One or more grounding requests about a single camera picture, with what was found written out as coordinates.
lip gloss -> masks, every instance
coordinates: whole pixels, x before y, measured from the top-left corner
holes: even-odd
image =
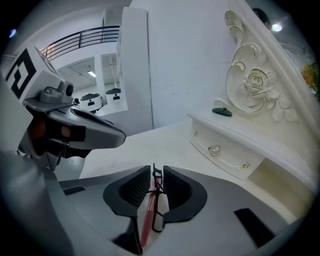
[[[161,178],[156,178],[156,179],[159,183],[161,183]],[[156,190],[155,181],[152,182],[152,186],[150,190],[152,191]],[[142,247],[146,246],[148,237],[150,235],[150,231],[152,229],[152,222],[154,220],[154,215],[156,214],[155,213],[156,198],[157,198],[157,195],[155,193],[150,193],[148,206],[146,208],[146,213],[144,217],[142,233],[141,233],[140,243]]]

white vanity table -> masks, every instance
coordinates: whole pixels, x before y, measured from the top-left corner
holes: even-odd
[[[224,18],[235,55],[227,97],[212,101],[233,116],[195,110],[192,120],[129,136],[119,148],[91,152],[80,177],[153,163],[187,169],[238,184],[291,223],[318,190],[320,105],[244,0]]]
[[[80,178],[96,177],[137,167],[152,165],[174,166],[228,180],[240,185],[277,211],[288,223],[308,210],[312,195],[304,188],[303,196],[284,182],[281,174],[262,165],[246,180],[240,180],[203,156],[190,142],[192,120],[150,130],[126,138],[113,149],[93,150],[85,159]]]

flower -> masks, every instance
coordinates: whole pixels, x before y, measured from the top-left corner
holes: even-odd
[[[303,76],[303,79],[305,80],[306,84],[308,86],[314,85],[314,77],[313,77],[313,71],[310,65],[305,64],[303,68],[301,69],[301,74]]]
[[[295,122],[298,117],[296,111],[289,108],[291,102],[274,89],[276,79],[274,72],[265,73],[254,68],[244,77],[238,92],[247,96],[248,108],[258,111],[266,104],[268,110],[273,108],[274,120],[279,121],[284,115],[290,122]]]
[[[267,100],[276,100],[280,94],[273,89],[276,74],[269,72],[268,75],[262,70],[254,68],[244,77],[244,83],[240,84],[238,91],[248,95],[248,107],[260,108]]]

ceiling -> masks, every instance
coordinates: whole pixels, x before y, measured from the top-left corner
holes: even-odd
[[[104,84],[110,84],[114,82],[112,67],[114,70],[114,74],[117,76],[116,56],[114,55],[110,57],[102,57]],[[88,71],[93,71],[94,73],[96,73],[94,58],[72,63],[58,70],[63,79],[73,83],[75,91],[85,87],[94,86],[96,84],[96,78],[90,75]]]
[[[119,20],[122,8],[129,6],[132,0],[42,0],[35,6],[17,28],[17,34],[11,38],[5,53],[16,55],[24,43],[41,33],[46,27],[57,21],[65,21],[92,10],[106,10],[106,14],[115,21]]]

shelf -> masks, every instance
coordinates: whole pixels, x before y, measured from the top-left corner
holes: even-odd
[[[227,117],[212,113],[210,109],[191,112],[188,116],[265,156],[307,185],[310,190],[317,191],[317,174],[297,152],[275,140],[269,130],[240,116]]]

